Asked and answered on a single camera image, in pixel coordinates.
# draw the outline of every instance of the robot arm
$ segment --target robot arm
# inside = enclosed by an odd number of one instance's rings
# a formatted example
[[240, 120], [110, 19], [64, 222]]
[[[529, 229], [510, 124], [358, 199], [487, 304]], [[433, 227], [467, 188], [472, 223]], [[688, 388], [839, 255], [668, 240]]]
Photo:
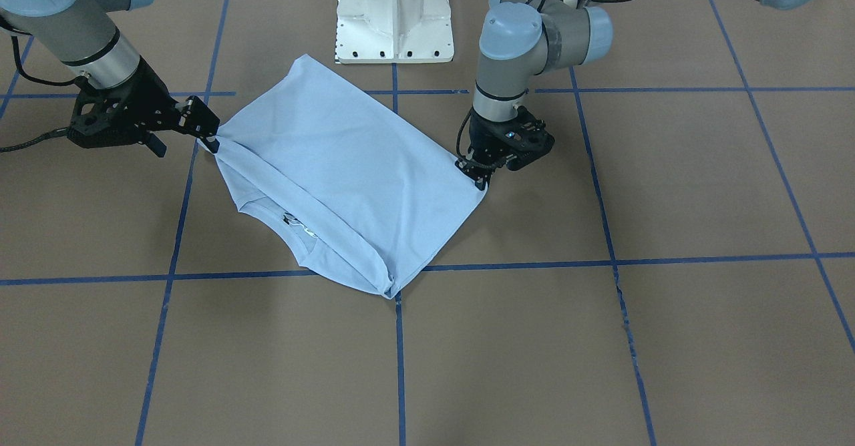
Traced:
[[[626, 0], [489, 0], [467, 116], [470, 147], [458, 160], [479, 188], [496, 169], [518, 170], [549, 153], [555, 140], [523, 105], [528, 81], [604, 57], [611, 48], [611, 20], [605, 10], [589, 5], [621, 1]], [[810, 0], [755, 1], [789, 10]]]
[[83, 148], [140, 143], [158, 157], [166, 146], [152, 132], [175, 130], [216, 153], [220, 120], [196, 96], [178, 103], [107, 11], [153, 0], [0, 0], [0, 27], [33, 35], [71, 69], [81, 91], [67, 137]]

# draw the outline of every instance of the grid square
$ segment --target grid square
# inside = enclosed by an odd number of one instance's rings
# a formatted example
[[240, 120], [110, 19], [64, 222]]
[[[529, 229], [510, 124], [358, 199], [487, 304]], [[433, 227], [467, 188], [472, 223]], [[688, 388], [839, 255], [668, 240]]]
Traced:
[[745, 93], [582, 102], [618, 258], [809, 252]]
[[[0, 142], [67, 124], [72, 99], [13, 99]], [[0, 278], [162, 274], [169, 269], [192, 138], [158, 159], [143, 146], [82, 149], [52, 139], [3, 154]]]
[[715, 0], [752, 87], [853, 87], [855, 1], [813, 0], [793, 11]]
[[163, 282], [0, 288], [0, 443], [133, 444]]
[[394, 444], [394, 324], [318, 276], [175, 282], [144, 444]]
[[608, 267], [431, 272], [403, 292], [408, 444], [647, 444]]
[[621, 272], [659, 444], [855, 442], [852, 349], [813, 261]]
[[388, 65], [335, 65], [336, 6], [336, 0], [231, 0], [214, 86], [257, 97], [308, 53], [357, 87], [391, 89]]
[[754, 96], [816, 248], [855, 251], [855, 93]]
[[742, 87], [708, 0], [604, 8], [615, 41], [604, 59], [577, 69], [579, 87]]
[[[453, 151], [468, 95], [403, 95], [405, 120]], [[552, 153], [519, 172], [494, 174], [483, 202], [434, 264], [608, 260], [599, 203], [573, 96], [534, 94], [534, 115], [556, 138]], [[465, 151], [468, 139], [462, 140]]]

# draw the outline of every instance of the blue tape line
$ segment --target blue tape line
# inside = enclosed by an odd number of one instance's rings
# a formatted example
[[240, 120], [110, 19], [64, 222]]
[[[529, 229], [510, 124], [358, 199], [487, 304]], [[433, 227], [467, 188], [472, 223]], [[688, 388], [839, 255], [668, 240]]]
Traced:
[[[855, 258], [855, 252], [821, 252], [821, 258]], [[620, 258], [617, 266], [656, 266], [656, 264], [715, 264], [730, 262], [764, 262], [783, 260], [813, 260], [813, 254], [757, 254], [741, 256], [700, 256], [676, 258]], [[453, 270], [515, 270], [572, 269], [577, 267], [608, 267], [611, 260], [575, 260], [556, 262], [511, 262], [495, 264], [434, 264], [424, 272], [453, 272]], [[152, 274], [140, 276], [77, 276], [77, 278], [0, 279], [0, 286], [37, 286], [51, 284], [92, 284], [93, 282], [152, 282], [193, 281], [204, 279], [298, 278], [317, 276], [308, 269], [248, 270], [248, 272], [189, 272], [181, 274]]]
[[[21, 52], [21, 63], [27, 62], [27, 56], [30, 55], [30, 49], [33, 47], [33, 39], [31, 36], [30, 40], [27, 41], [27, 45], [24, 47], [24, 51]], [[6, 90], [6, 97], [3, 98], [3, 102], [0, 103], [0, 120], [3, 118], [3, 114], [6, 114], [6, 107], [9, 106], [9, 99], [12, 96], [12, 91], [15, 90], [15, 84], [18, 84], [18, 78], [21, 77], [18, 71], [15, 71], [15, 74], [12, 74], [12, 81], [9, 82], [9, 88]]]
[[821, 252], [821, 258], [855, 258], [855, 252]]
[[391, 65], [391, 110], [397, 114], [397, 64]]
[[143, 434], [146, 433], [146, 421], [149, 418], [149, 406], [152, 404], [152, 391], [155, 387], [155, 375], [158, 372], [158, 361], [160, 360], [160, 349], [163, 343], [163, 330], [166, 328], [166, 315], [169, 310], [169, 300], [172, 297], [172, 281], [166, 282], [163, 291], [163, 303], [161, 314], [158, 319], [158, 334], [155, 336], [155, 347], [152, 351], [152, 364], [149, 365], [149, 377], [146, 380], [146, 394], [143, 395], [143, 409], [140, 412], [140, 425], [137, 427], [137, 437], [134, 441], [136, 446], [142, 446]]
[[574, 98], [576, 101], [576, 110], [579, 114], [579, 124], [582, 129], [582, 137], [585, 141], [585, 152], [590, 161], [590, 178], [593, 181], [593, 188], [596, 192], [596, 201], [599, 203], [599, 214], [603, 220], [603, 233], [605, 234], [605, 245], [609, 250], [609, 258], [611, 263], [611, 273], [615, 279], [615, 289], [617, 290], [617, 299], [621, 306], [621, 315], [623, 316], [623, 328], [627, 334], [627, 343], [629, 346], [629, 356], [632, 358], [633, 370], [635, 371], [635, 383], [638, 386], [639, 398], [641, 398], [641, 409], [644, 412], [644, 421], [647, 425], [647, 437], [651, 446], [656, 446], [656, 433], [653, 428], [653, 417], [650, 413], [650, 404], [647, 401], [647, 390], [644, 386], [644, 378], [641, 376], [641, 367], [639, 367], [638, 354], [635, 351], [635, 337], [633, 336], [632, 328], [629, 324], [629, 312], [627, 310], [626, 301], [623, 299], [623, 289], [621, 288], [621, 275], [618, 270], [617, 257], [615, 255], [615, 245], [611, 241], [611, 230], [609, 228], [609, 217], [605, 212], [605, 201], [601, 185], [599, 185], [599, 177], [596, 174], [596, 162], [593, 157], [593, 150], [590, 147], [590, 136], [587, 129], [587, 121], [585, 120], [585, 110], [582, 107], [581, 94], [579, 92], [579, 84], [576, 82], [576, 74], [573, 68], [570, 69], [570, 80], [573, 83]]
[[446, 89], [415, 89], [415, 90], [399, 90], [397, 93], [402, 95], [454, 95], [459, 93], [469, 93], [466, 88], [446, 88]]
[[611, 266], [608, 260], [575, 260], [562, 262], [519, 262], [505, 264], [437, 264], [427, 266], [424, 272], [445, 272], [445, 270], [506, 270], [506, 269], [563, 269], [570, 267]]
[[749, 87], [753, 92], [852, 92], [855, 87]]
[[[208, 85], [205, 87], [205, 94], [204, 94], [204, 98], [203, 98], [205, 103], [207, 103], [211, 97], [211, 90], [212, 90], [213, 84], [214, 84], [214, 72], [216, 72], [216, 62], [217, 62], [217, 59], [219, 59], [220, 44], [222, 43], [222, 33], [223, 33], [223, 29], [225, 29], [225, 26], [226, 26], [226, 15], [228, 13], [228, 5], [229, 5], [229, 0], [223, 0], [222, 11], [220, 12], [220, 23], [217, 26], [216, 41], [214, 42], [214, 53], [211, 56], [211, 65], [210, 65], [210, 69], [208, 70]], [[178, 220], [177, 231], [175, 231], [175, 246], [173, 249], [172, 259], [169, 263], [169, 274], [170, 275], [174, 275], [175, 269], [178, 266], [178, 256], [179, 256], [180, 249], [181, 249], [181, 236], [184, 233], [184, 223], [186, 223], [187, 208], [188, 208], [189, 203], [190, 203], [190, 193], [192, 192], [192, 185], [193, 185], [193, 167], [195, 166], [195, 163], [196, 163], [196, 155], [198, 154], [198, 151], [199, 151], [199, 143], [193, 142], [193, 154], [192, 154], [192, 157], [190, 157], [189, 170], [187, 170], [187, 181], [186, 181], [186, 184], [184, 185], [184, 199], [183, 199], [183, 202], [181, 203], [181, 214], [180, 214], [179, 220]], [[142, 407], [142, 410], [140, 412], [140, 425], [138, 425], [138, 428], [137, 428], [137, 440], [135, 443], [136, 446], [142, 446], [143, 436], [144, 436], [144, 433], [146, 432], [146, 421], [147, 421], [148, 413], [149, 413], [149, 405], [152, 402], [152, 391], [154, 388], [155, 376], [156, 376], [156, 373], [158, 372], [158, 359], [160, 357], [160, 348], [161, 348], [161, 343], [163, 340], [163, 330], [166, 327], [166, 318], [167, 318], [167, 312], [168, 312], [169, 297], [172, 294], [172, 284], [173, 284], [173, 280], [170, 279], [167, 282], [166, 290], [163, 293], [163, 307], [161, 309], [160, 322], [158, 323], [158, 336], [156, 336], [156, 338], [155, 338], [155, 349], [154, 349], [154, 352], [152, 353], [152, 366], [150, 366], [149, 380], [148, 380], [148, 383], [146, 385], [146, 395], [144, 395], [143, 407]]]
[[618, 266], [654, 266], [654, 264], [715, 264], [723, 262], [760, 262], [775, 260], [812, 260], [813, 254], [757, 254], [686, 258], [635, 258], [617, 260]]
[[852, 92], [855, 87], [595, 87], [536, 88], [535, 93], [639, 93], [639, 92]]
[[535, 93], [744, 92], [742, 87], [596, 87], [536, 88]]
[[855, 337], [852, 336], [852, 328], [849, 327], [849, 322], [846, 320], [846, 315], [843, 313], [843, 308], [840, 307], [840, 301], [837, 300], [837, 294], [834, 293], [834, 287], [831, 285], [831, 281], [828, 280], [828, 274], [825, 272], [825, 266], [822, 264], [822, 259], [819, 255], [819, 252], [816, 251], [816, 245], [813, 242], [813, 237], [810, 236], [810, 231], [807, 227], [807, 222], [804, 220], [804, 216], [802, 215], [801, 208], [799, 207], [799, 202], [796, 200], [796, 196], [793, 193], [793, 187], [790, 185], [789, 179], [787, 179], [787, 173], [784, 172], [784, 166], [781, 163], [781, 158], [778, 157], [778, 151], [775, 149], [775, 144], [772, 143], [772, 136], [769, 133], [769, 129], [766, 127], [766, 121], [763, 120], [763, 114], [760, 112], [760, 107], [757, 105], [757, 100], [754, 98], [754, 92], [751, 92], [751, 88], [748, 86], [748, 78], [745, 77], [745, 71], [742, 69], [742, 64], [739, 62], [739, 57], [736, 56], [736, 49], [733, 47], [733, 42], [730, 41], [730, 35], [727, 34], [727, 29], [724, 27], [724, 22], [721, 20], [721, 14], [718, 12], [718, 7], [715, 6], [714, 0], [708, 0], [709, 6], [712, 7], [712, 11], [715, 14], [715, 20], [718, 22], [718, 27], [721, 29], [721, 33], [724, 35], [724, 41], [727, 42], [727, 49], [730, 50], [730, 54], [733, 56], [733, 62], [736, 64], [736, 70], [739, 72], [739, 77], [742, 78], [742, 84], [745, 85], [745, 92], [748, 93], [748, 98], [751, 100], [751, 106], [754, 108], [754, 114], [757, 116], [757, 121], [760, 123], [760, 129], [763, 132], [763, 138], [766, 139], [766, 145], [769, 146], [769, 152], [772, 154], [772, 159], [775, 160], [775, 167], [778, 167], [778, 173], [781, 175], [781, 181], [784, 182], [784, 188], [787, 190], [787, 195], [790, 198], [790, 203], [793, 205], [793, 209], [796, 212], [796, 217], [799, 218], [799, 224], [801, 224], [802, 231], [804, 233], [804, 238], [807, 240], [808, 245], [810, 246], [810, 252], [814, 260], [816, 261], [816, 267], [819, 269], [820, 276], [822, 276], [822, 282], [825, 284], [825, 289], [828, 291], [828, 296], [831, 297], [831, 303], [834, 304], [834, 310], [837, 312], [837, 317], [840, 318], [840, 324], [843, 326], [843, 331], [846, 333], [846, 338], [849, 340], [849, 346], [852, 348], [852, 352], [855, 353]]
[[[391, 65], [391, 110], [397, 114], [397, 63]], [[395, 296], [395, 335], [397, 337], [397, 440], [400, 446], [407, 444], [407, 403], [403, 381], [403, 312], [401, 292]]]
[[[204, 95], [204, 92], [171, 92], [172, 97], [186, 97], [189, 95]], [[220, 90], [209, 93], [211, 97], [232, 97], [238, 93], [233, 90]], [[76, 93], [10, 93], [9, 99], [76, 99]]]
[[253, 272], [198, 272], [175, 274], [173, 279], [176, 281], [194, 281], [201, 279], [297, 278], [298, 276], [317, 276], [317, 272], [308, 269], [253, 270]]
[[407, 446], [407, 413], [403, 375], [403, 309], [400, 292], [395, 296], [395, 335], [397, 337], [397, 440], [400, 446]]
[[[855, 87], [751, 87], [753, 92], [853, 92]], [[744, 87], [593, 87], [581, 88], [581, 93], [669, 93], [669, 92], [744, 92]], [[392, 95], [391, 90], [364, 90], [369, 95]], [[536, 88], [535, 93], [574, 93], [572, 88]], [[466, 88], [413, 89], [398, 90], [399, 95], [455, 95], [467, 94]], [[200, 95], [202, 92], [173, 92], [170, 95]], [[214, 91], [211, 97], [233, 96], [233, 90]], [[77, 97], [76, 93], [4, 93], [0, 98], [6, 99], [64, 99]]]
[[415, 90], [363, 90], [369, 95], [455, 95], [459, 93], [470, 93], [466, 88], [439, 88], [439, 89], [415, 89]]
[[95, 284], [96, 282], [166, 281], [168, 274], [141, 276], [80, 276], [79, 278], [0, 279], [0, 286], [45, 286], [51, 284]]

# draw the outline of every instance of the silver robot arm segment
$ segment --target silver robot arm segment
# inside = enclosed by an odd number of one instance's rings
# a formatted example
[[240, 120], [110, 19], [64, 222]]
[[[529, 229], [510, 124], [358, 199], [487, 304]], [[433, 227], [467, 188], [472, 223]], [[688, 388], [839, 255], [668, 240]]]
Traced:
[[[496, 169], [540, 159], [554, 139], [524, 106], [528, 80], [606, 56], [613, 29], [598, 2], [628, 0], [489, 0], [470, 122], [470, 147], [458, 168], [483, 190]], [[810, 0], [755, 0], [789, 10]]]
[[179, 104], [107, 15], [153, 0], [0, 0], [0, 27], [32, 35], [70, 69], [80, 87], [67, 137], [83, 148], [140, 143], [162, 157], [152, 132], [175, 130], [215, 152], [219, 118], [192, 96]]

